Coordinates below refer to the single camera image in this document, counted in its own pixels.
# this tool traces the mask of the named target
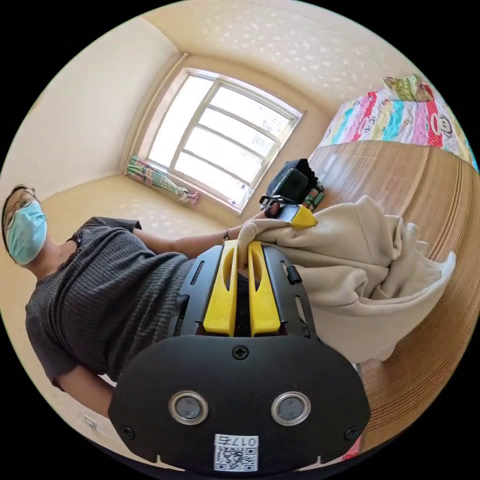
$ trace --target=screw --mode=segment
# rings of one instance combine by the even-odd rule
[[[232,353],[235,360],[245,360],[249,356],[248,348],[241,345],[236,346]]]
[[[128,440],[133,440],[135,438],[134,431],[128,426],[123,426],[121,428],[121,434]]]
[[[345,440],[354,440],[359,436],[359,429],[356,426],[349,428],[344,435]]]

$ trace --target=wrist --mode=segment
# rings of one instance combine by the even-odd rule
[[[226,231],[226,235],[228,235],[228,240],[237,240],[240,235],[240,230],[242,230],[242,225],[236,226],[234,228],[229,228]]]

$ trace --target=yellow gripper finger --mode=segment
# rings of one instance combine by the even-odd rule
[[[238,250],[237,241],[225,242],[220,265],[203,320],[206,332],[233,337],[237,313]]]
[[[248,245],[248,294],[251,336],[273,334],[280,329],[280,317],[270,283],[261,242]]]
[[[308,208],[305,208],[303,205],[299,205],[298,212],[289,223],[295,230],[305,230],[315,227],[315,225],[318,223],[318,220]]]

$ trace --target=sticker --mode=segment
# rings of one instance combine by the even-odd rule
[[[213,469],[219,472],[256,472],[259,469],[258,436],[217,433]]]

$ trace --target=blue surgical mask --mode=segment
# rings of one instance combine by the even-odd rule
[[[6,231],[8,251],[19,265],[27,265],[40,253],[46,239],[47,219],[40,204],[33,200],[15,212]]]

